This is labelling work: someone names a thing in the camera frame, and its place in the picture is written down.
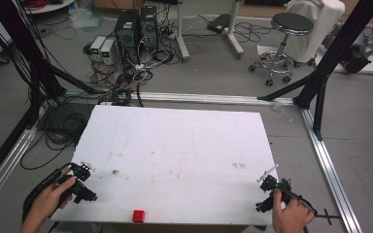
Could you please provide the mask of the white cloth-covered object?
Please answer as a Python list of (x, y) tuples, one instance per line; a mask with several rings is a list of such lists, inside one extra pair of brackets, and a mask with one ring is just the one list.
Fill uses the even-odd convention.
[(340, 0), (290, 0), (287, 3), (287, 13), (310, 19), (314, 27), (306, 36), (290, 36), (285, 54), (297, 62), (309, 61), (344, 12), (345, 4)]

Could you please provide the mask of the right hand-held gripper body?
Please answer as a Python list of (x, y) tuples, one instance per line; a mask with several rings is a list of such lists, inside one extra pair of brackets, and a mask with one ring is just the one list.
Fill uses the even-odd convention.
[(275, 189), (281, 190), (282, 192), (281, 201), (282, 202), (287, 204), (290, 200), (290, 196), (287, 194), (287, 191), (291, 191), (290, 180), (281, 179), (278, 182), (276, 178), (274, 178), (271, 175), (268, 175), (262, 179), (262, 184), (260, 185), (260, 189), (263, 191), (268, 191), (269, 197), (266, 198), (264, 201), (258, 202), (255, 204), (255, 209), (258, 212), (265, 213), (273, 209), (273, 205), (274, 205), (273, 196), (274, 196)]

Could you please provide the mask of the white round table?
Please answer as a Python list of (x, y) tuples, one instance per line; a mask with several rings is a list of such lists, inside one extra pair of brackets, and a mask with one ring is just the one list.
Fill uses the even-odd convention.
[(43, 13), (53, 12), (53, 11), (57, 11), (57, 10), (69, 7), (70, 5), (74, 4), (75, 2), (76, 2), (76, 0), (62, 0), (61, 3), (57, 3), (57, 4), (47, 3), (43, 7), (28, 7), (28, 6), (25, 6), (24, 10), (29, 15), (43, 14)]

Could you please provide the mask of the slim black computer tower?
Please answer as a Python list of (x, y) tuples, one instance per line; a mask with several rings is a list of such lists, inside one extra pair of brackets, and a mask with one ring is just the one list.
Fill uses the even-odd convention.
[(157, 7), (143, 6), (140, 11), (141, 34), (144, 47), (147, 50), (156, 50), (157, 41)]

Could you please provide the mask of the black device on white board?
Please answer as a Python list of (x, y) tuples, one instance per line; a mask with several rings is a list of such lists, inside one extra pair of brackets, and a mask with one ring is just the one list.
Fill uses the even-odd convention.
[(352, 45), (334, 71), (345, 74), (373, 75), (373, 43)]

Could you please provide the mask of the person's right hand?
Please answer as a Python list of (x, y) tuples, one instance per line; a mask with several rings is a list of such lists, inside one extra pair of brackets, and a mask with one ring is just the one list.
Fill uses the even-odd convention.
[(289, 203), (282, 208), (282, 192), (279, 189), (274, 190), (272, 225), (276, 233), (302, 233), (303, 228), (310, 223), (315, 216), (300, 201), (291, 199)]

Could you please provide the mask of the black round swivel stool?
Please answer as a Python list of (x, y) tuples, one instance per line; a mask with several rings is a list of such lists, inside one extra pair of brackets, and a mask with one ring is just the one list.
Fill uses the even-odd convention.
[(283, 41), (276, 50), (262, 53), (258, 61), (249, 66), (249, 70), (253, 71), (256, 65), (259, 64), (269, 72), (269, 76), (265, 81), (267, 86), (274, 84), (272, 79), (274, 74), (283, 75), (284, 83), (290, 82), (295, 62), (284, 53), (288, 37), (306, 36), (311, 33), (314, 27), (310, 19), (294, 13), (279, 13), (274, 15), (271, 19), (271, 25), (274, 29), (285, 34)]

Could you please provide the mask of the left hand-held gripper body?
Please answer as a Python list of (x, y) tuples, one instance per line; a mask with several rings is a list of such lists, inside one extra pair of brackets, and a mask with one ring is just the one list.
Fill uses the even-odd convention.
[(82, 200), (95, 201), (97, 199), (96, 194), (84, 185), (84, 182), (90, 177), (89, 168), (86, 165), (78, 165), (75, 163), (68, 163), (66, 167), (70, 169), (72, 174), (62, 175), (56, 182), (58, 184), (63, 184), (71, 177), (74, 177), (76, 180), (71, 187), (60, 195), (59, 204), (62, 204), (71, 194), (75, 195), (74, 202), (77, 204)]

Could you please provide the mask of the flat black box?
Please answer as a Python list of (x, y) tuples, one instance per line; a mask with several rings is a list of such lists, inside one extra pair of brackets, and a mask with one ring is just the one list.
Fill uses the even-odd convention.
[(220, 34), (229, 25), (230, 14), (222, 14), (208, 23), (207, 29)]

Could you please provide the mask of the person's left hand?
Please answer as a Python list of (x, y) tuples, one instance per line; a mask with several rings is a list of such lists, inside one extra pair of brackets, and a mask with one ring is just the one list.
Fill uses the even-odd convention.
[(70, 195), (62, 204), (59, 204), (60, 195), (71, 187), (75, 180), (76, 179), (72, 177), (61, 185), (53, 183), (46, 187), (34, 200), (22, 225), (39, 225), (41, 229), (47, 218), (50, 217), (56, 209), (64, 209), (68, 202), (72, 200), (72, 195)]

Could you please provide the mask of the clear plastic bag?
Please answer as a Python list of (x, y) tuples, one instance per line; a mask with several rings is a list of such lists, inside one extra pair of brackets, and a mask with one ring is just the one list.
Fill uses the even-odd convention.
[(104, 18), (91, 9), (76, 8), (68, 11), (71, 26), (91, 32), (102, 26)]

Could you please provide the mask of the white bench power supply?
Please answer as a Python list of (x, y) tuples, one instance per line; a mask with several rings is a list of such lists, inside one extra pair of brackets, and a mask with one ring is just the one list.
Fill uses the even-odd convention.
[(92, 59), (95, 62), (102, 61), (101, 49), (103, 47), (105, 40), (105, 36), (98, 36), (89, 48), (92, 55)]
[(107, 39), (103, 47), (101, 49), (101, 56), (103, 63), (105, 65), (113, 65), (116, 61), (116, 48), (115, 48), (115, 41), (112, 39)]

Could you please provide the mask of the large black computer tower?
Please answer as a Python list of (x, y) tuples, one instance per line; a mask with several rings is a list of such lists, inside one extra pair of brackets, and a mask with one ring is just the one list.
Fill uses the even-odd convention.
[(140, 41), (139, 12), (133, 9), (121, 10), (115, 26), (115, 34), (122, 63), (137, 64)]

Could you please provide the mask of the aluminium floor rail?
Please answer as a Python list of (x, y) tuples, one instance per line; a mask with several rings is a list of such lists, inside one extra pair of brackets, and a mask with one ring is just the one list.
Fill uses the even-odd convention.
[(6, 153), (6, 158), (0, 165), (0, 191), (8, 180), (10, 175), (15, 170), (17, 164), (20, 161), (22, 155), (27, 151), (29, 145), (32, 143), (36, 136), (37, 129), (35, 127), (31, 129), (25, 129), (15, 140), (15, 144), (10, 147), (10, 150)]
[[(272, 101), (260, 100), (253, 96), (230, 96), (212, 94), (187, 94), (164, 92), (140, 92), (142, 101), (149, 102), (179, 102), (215, 105), (242, 105), (242, 106), (293, 106), (290, 98), (277, 98)], [(131, 95), (133, 100), (139, 97), (136, 93)]]
[(325, 176), (346, 231), (348, 233), (363, 233), (325, 143), (323, 140), (319, 139), (313, 130), (314, 119), (311, 112), (309, 110), (301, 110), (300, 114), (305, 122), (313, 148), (322, 168), (323, 175)]

